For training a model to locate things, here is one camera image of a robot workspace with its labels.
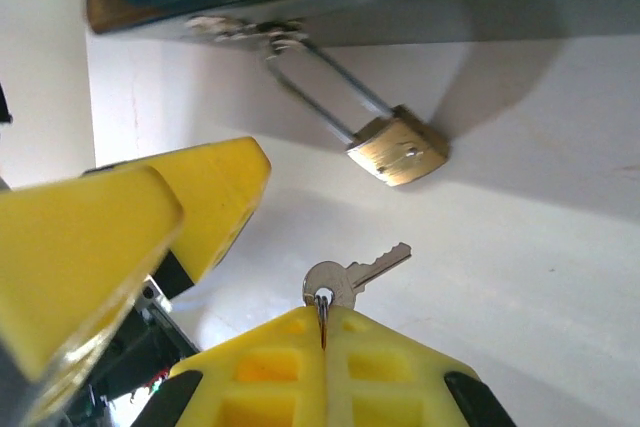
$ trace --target white wall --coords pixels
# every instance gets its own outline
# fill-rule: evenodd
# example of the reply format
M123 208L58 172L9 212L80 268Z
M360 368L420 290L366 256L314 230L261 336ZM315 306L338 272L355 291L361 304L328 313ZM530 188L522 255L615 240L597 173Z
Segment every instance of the white wall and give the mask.
M12 187L95 165L83 0L0 0L0 83L14 117L0 127Z
M453 140L391 189L282 93L251 52L89 38L98 163L255 135L273 164L222 264L176 302L210 347L301 305L322 260L414 257L357 309L472 365L520 427L640 418L640 37L335 49ZM285 59L354 126L368 116Z

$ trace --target rectangular hole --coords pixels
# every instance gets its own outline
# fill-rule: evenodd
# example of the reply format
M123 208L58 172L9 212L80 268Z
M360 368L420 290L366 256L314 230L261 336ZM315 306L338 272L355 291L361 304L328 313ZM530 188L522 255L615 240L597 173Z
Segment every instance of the rectangular hole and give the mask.
M354 427L421 427L422 402L399 396L355 396Z
M214 427L292 427L295 406L292 396L225 398Z
M407 358L393 350L352 352L348 364L349 375L356 380L408 382L413 378Z
M238 362L234 379L240 382L298 380L300 361L295 350L256 350Z

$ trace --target key ring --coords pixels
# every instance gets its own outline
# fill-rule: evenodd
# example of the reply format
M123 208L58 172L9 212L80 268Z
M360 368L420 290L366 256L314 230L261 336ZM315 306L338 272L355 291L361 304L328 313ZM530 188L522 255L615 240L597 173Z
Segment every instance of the key ring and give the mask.
M327 345L327 321L329 320L329 300L327 297L316 295L316 308L318 309L318 324L320 324L320 342L322 349Z

